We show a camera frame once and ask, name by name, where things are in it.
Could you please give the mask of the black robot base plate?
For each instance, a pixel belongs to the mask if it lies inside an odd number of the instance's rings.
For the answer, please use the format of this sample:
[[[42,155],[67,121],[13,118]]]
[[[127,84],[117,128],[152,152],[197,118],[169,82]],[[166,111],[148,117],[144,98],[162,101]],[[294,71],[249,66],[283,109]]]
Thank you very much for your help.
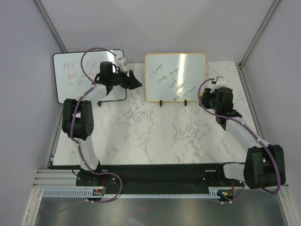
[[[76,186],[104,186],[111,194],[191,194],[210,187],[242,187],[225,177],[222,163],[101,165],[96,171],[97,175],[81,169]]]

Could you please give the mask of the yellow framed whiteboard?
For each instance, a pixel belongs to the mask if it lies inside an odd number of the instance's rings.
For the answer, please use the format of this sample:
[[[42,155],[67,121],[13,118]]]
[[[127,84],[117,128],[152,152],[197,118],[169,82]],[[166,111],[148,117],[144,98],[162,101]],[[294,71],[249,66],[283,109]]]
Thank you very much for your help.
[[[148,102],[196,102],[206,78],[204,53],[150,53],[145,56]]]

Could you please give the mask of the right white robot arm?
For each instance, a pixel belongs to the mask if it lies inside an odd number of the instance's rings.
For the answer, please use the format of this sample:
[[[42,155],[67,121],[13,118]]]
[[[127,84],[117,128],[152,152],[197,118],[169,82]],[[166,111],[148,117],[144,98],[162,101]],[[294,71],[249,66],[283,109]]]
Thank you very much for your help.
[[[233,108],[232,89],[223,83],[223,77],[210,79],[212,88],[206,88],[199,97],[199,105],[212,113],[216,122],[231,134],[246,151],[245,162],[177,164],[177,165],[133,165],[124,174],[125,184],[139,188],[149,187],[149,193],[192,193],[202,187],[237,186],[262,189],[277,193],[285,184],[284,151],[272,145],[252,131],[242,115]]]

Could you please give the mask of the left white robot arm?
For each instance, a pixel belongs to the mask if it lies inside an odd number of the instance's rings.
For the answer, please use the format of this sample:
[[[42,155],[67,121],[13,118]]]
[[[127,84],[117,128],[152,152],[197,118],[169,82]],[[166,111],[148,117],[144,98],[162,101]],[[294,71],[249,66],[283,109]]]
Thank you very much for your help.
[[[92,81],[91,87],[76,99],[66,99],[63,103],[62,129],[76,145],[80,166],[87,173],[87,181],[97,186],[103,181],[103,174],[96,169],[100,165],[96,157],[92,133],[94,131],[93,107],[119,86],[133,90],[142,86],[133,70],[122,69],[112,62],[101,62],[100,72]]]

